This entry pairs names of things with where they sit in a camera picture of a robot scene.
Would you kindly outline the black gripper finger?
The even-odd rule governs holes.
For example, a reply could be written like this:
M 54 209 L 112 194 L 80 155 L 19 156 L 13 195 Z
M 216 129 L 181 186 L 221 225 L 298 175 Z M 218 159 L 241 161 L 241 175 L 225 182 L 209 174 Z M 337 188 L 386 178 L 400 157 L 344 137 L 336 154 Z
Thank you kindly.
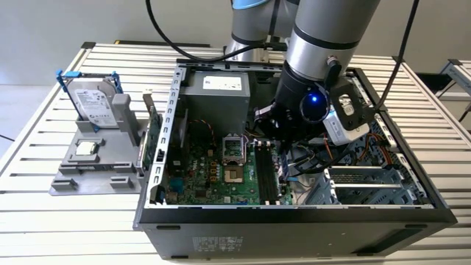
M 286 151 L 290 146 L 290 110 L 272 101 L 270 105 L 253 109 L 253 122 L 265 138 L 277 142 L 277 150 Z

